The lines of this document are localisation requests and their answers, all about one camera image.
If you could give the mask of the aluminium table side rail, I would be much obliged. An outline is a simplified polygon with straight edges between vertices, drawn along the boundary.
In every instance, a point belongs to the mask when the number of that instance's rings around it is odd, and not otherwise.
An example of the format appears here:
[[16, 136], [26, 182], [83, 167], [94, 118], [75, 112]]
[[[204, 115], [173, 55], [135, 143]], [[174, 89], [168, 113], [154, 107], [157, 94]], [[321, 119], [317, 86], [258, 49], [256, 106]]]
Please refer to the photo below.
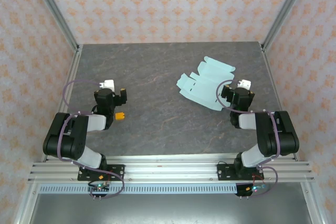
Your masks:
[[[78, 48], [74, 50], [72, 61], [68, 69], [68, 75], [64, 82], [64, 86], [67, 83], [76, 79], [76, 74], [77, 74], [77, 69], [79, 66], [79, 61], [81, 58], [82, 49], [83, 49], [83, 44], [80, 44]], [[59, 102], [59, 107], [58, 107], [57, 112], [65, 112], [65, 113], [70, 112], [71, 113], [73, 111], [76, 111], [76, 108], [74, 106], [71, 106], [70, 108], [68, 107], [70, 103], [70, 99], [71, 99], [73, 86], [74, 86], [74, 83], [69, 84], [66, 87], [65, 94], [63, 94], [63, 91], [61, 90], [61, 99]]]
[[273, 75], [272, 75], [272, 72], [271, 72], [270, 64], [269, 64], [269, 61], [268, 61], [268, 58], [267, 58], [266, 50], [265, 50], [265, 48], [263, 47], [263, 45], [260, 45], [260, 49], [261, 49], [261, 53], [262, 53], [263, 59], [264, 59], [264, 61], [265, 61], [265, 65], [266, 65], [266, 68], [267, 68], [269, 77], [270, 77], [270, 81], [271, 81], [271, 84], [272, 84], [272, 88], [273, 88], [274, 93], [275, 93], [275, 97], [276, 97], [276, 100], [277, 100], [277, 104], [279, 105], [279, 108], [280, 108], [281, 110], [283, 110], [283, 107], [282, 107], [282, 105], [281, 105], [281, 101], [280, 101], [280, 99], [279, 99], [279, 95], [278, 95], [278, 92], [277, 92], [276, 84], [275, 84], [275, 81], [274, 81], [274, 78], [273, 78]]

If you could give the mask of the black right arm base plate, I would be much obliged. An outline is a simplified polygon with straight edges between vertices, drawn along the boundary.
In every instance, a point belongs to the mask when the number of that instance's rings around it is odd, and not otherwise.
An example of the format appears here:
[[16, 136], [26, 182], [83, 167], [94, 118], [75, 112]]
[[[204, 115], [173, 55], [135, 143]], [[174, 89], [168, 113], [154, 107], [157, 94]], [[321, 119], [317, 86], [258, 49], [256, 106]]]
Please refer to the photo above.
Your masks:
[[218, 180], [264, 180], [261, 174], [255, 167], [237, 168], [234, 164], [219, 163], [217, 165]]

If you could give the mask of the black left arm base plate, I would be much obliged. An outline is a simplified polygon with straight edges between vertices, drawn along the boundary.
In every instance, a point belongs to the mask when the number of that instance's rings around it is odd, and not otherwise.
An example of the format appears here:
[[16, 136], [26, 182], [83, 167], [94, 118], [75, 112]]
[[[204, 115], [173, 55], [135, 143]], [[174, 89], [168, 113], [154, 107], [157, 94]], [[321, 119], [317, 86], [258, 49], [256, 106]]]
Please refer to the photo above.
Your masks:
[[[125, 172], [125, 165], [121, 165], [121, 164], [107, 165], [107, 171], [118, 174], [119, 176], [123, 178], [124, 172]], [[99, 172], [95, 172], [95, 171], [80, 167], [77, 180], [92, 182], [92, 181], [117, 181], [119, 179], [116, 178], [114, 175], [110, 175], [106, 173], [99, 173]]]

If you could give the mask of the aluminium mounting rail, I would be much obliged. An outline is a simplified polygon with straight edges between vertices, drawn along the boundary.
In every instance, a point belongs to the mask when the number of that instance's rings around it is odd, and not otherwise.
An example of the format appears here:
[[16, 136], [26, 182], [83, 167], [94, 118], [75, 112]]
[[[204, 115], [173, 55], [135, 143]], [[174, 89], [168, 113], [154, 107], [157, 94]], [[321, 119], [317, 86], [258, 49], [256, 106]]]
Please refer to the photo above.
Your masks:
[[[125, 165], [127, 183], [217, 183], [217, 164], [231, 164], [236, 157], [229, 154], [181, 154], [108, 156], [108, 164]], [[265, 182], [312, 182], [315, 180], [309, 162], [297, 161], [294, 155], [279, 157], [265, 169]], [[33, 163], [29, 182], [73, 183], [79, 168], [69, 162], [47, 157], [45, 162]]]

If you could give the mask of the grey metal panel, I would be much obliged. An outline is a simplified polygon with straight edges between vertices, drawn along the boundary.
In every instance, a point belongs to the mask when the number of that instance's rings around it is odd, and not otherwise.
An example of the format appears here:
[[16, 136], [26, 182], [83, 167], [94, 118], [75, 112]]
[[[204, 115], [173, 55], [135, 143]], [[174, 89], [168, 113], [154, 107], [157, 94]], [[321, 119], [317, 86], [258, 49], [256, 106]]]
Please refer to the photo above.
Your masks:
[[302, 196], [39, 195], [30, 224], [312, 224]]

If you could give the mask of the aluminium frame post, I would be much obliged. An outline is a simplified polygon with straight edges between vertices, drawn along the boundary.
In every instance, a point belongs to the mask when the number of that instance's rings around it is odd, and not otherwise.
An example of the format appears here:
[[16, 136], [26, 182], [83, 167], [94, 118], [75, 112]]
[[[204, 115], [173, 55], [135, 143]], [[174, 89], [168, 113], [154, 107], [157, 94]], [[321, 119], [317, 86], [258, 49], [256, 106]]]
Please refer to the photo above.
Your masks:
[[278, 34], [281, 26], [287, 18], [296, 0], [285, 0], [280, 11], [278, 12], [269, 32], [266, 35], [264, 42], [261, 44], [262, 51], [266, 51], [270, 46], [276, 35]]
[[44, 0], [47, 7], [49, 8], [51, 14], [53, 15], [57, 25], [59, 26], [61, 32], [66, 38], [66, 41], [71, 46], [74, 51], [79, 50], [79, 44], [77, 43], [73, 33], [71, 32], [63, 14], [61, 13], [60, 9], [57, 6], [55, 0]]

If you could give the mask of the mint green paper box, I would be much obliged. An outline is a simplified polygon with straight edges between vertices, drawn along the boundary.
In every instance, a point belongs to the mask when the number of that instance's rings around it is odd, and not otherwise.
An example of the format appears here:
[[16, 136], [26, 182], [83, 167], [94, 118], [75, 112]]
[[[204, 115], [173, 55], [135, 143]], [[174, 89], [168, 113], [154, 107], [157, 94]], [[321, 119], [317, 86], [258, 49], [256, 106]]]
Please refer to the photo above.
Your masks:
[[197, 67], [198, 73], [182, 74], [176, 85], [185, 98], [214, 111], [221, 111], [216, 89], [225, 80], [234, 79], [235, 67], [208, 56]]

